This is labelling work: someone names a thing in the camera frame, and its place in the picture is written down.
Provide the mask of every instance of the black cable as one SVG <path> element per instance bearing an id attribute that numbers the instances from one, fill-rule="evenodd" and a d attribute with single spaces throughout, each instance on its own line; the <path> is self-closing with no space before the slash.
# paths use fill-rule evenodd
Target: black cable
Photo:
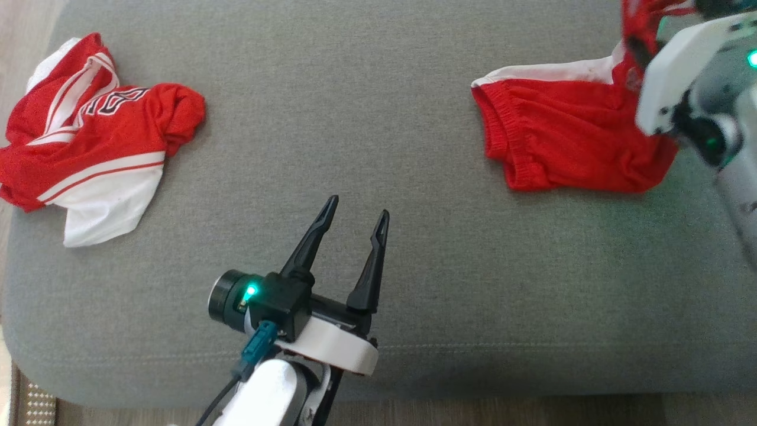
<path id="1" fill-rule="evenodd" d="M 200 417 L 200 420 L 197 420 L 197 424 L 195 426 L 202 426 L 203 423 L 207 420 L 208 417 L 210 417 L 210 414 L 213 412 L 213 410 L 218 406 L 218 404 L 221 402 L 221 399 L 223 399 L 224 396 L 226 396 L 229 391 L 236 386 L 236 384 L 239 382 L 239 376 L 235 375 L 232 381 L 229 382 L 229 384 L 224 387 L 221 392 L 216 396 L 216 399 L 213 400 L 213 402 L 210 403 L 209 406 L 205 409 L 205 412 L 202 413 L 202 416 Z"/>

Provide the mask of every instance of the wooden floor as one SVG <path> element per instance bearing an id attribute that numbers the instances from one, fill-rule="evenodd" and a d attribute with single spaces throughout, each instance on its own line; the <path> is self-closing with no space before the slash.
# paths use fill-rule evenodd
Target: wooden floor
<path id="1" fill-rule="evenodd" d="M 23 95 L 26 79 L 47 49 L 66 0 L 0 0 L 0 122 Z M 0 289 L 5 269 L 8 217 L 0 204 Z M 152 426 L 194 424 L 201 411 L 103 410 L 61 403 L 62 426 Z M 716 426 L 757 424 L 757 393 L 552 397 L 474 401 L 341 403 L 332 426 L 512 425 Z"/>

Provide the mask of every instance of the gray upholstered ottoman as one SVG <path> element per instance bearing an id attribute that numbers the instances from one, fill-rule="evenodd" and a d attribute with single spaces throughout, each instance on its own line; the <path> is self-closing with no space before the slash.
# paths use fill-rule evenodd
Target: gray upholstered ottoman
<path id="1" fill-rule="evenodd" d="M 509 191 L 469 84 L 609 54 L 607 0 L 71 0 L 51 49 L 100 31 L 126 83 L 175 81 L 207 123 L 136 231 L 65 249 L 14 216 L 3 327 L 56 395 L 205 404 L 244 342 L 211 321 L 230 268 L 277 269 L 341 196 L 315 272 L 343 299 L 392 214 L 375 377 L 351 399 L 726 390 L 757 384 L 757 286 L 709 172 L 684 152 L 645 196 Z"/>

